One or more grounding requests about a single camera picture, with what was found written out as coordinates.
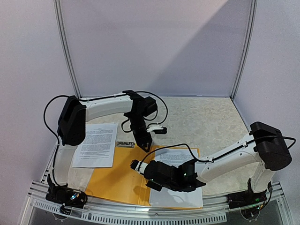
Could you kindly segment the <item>orange file folder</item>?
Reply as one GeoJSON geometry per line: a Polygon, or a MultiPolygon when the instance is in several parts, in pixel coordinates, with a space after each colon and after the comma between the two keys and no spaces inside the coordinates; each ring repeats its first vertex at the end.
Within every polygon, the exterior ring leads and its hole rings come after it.
{"type": "Polygon", "coordinates": [[[85,193],[114,202],[150,206],[151,188],[146,186],[142,175],[130,168],[132,160],[141,160],[145,154],[138,146],[116,147],[113,166],[95,168],[85,193]]]}

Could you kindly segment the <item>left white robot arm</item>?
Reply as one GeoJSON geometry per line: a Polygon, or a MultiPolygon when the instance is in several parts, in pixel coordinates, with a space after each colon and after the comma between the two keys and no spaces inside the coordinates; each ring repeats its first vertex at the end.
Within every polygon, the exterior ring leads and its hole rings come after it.
{"type": "Polygon", "coordinates": [[[149,152],[152,137],[147,130],[145,117],[158,110],[155,99],[142,97],[132,90],[96,98],[65,98],[67,100],[58,119],[58,129],[53,132],[57,138],[57,148],[52,162],[51,178],[56,186],[51,195],[59,203],[66,203],[70,199],[69,192],[63,187],[68,185],[68,171],[75,149],[86,137],[86,122],[123,113],[129,119],[130,131],[137,146],[149,152]]]}

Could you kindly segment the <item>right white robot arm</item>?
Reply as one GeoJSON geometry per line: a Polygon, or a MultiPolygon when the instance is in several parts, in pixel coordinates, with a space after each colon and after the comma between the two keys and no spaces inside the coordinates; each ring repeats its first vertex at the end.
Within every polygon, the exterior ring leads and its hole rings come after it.
{"type": "Polygon", "coordinates": [[[167,188],[175,192],[193,192],[225,173],[258,162],[259,168],[250,178],[251,187],[242,195],[244,203],[253,204],[265,191],[275,172],[291,163],[286,140],[290,137],[283,136],[279,129],[257,121],[250,125],[250,132],[242,139],[215,154],[207,157],[193,155],[191,160],[179,166],[142,160],[138,162],[136,171],[154,190],[167,188]]]}

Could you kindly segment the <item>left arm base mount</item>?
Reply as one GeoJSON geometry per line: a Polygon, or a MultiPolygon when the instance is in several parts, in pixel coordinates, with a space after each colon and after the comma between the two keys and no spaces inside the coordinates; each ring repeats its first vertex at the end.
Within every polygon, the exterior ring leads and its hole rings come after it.
{"type": "Polygon", "coordinates": [[[88,200],[84,192],[69,188],[67,185],[57,186],[53,183],[50,175],[47,175],[47,183],[49,188],[45,197],[46,200],[67,207],[83,209],[88,200]]]}

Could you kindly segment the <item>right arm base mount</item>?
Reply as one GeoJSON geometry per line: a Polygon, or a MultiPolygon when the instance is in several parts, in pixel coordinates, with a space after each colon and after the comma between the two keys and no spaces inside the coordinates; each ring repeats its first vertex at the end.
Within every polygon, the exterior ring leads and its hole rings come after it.
{"type": "Polygon", "coordinates": [[[236,192],[227,194],[227,202],[230,209],[240,208],[244,206],[254,205],[263,202],[261,206],[257,207],[257,210],[262,210],[269,202],[272,196],[272,184],[268,183],[268,191],[270,193],[269,198],[267,199],[266,190],[260,193],[254,193],[251,187],[248,187],[246,191],[236,192]]]}

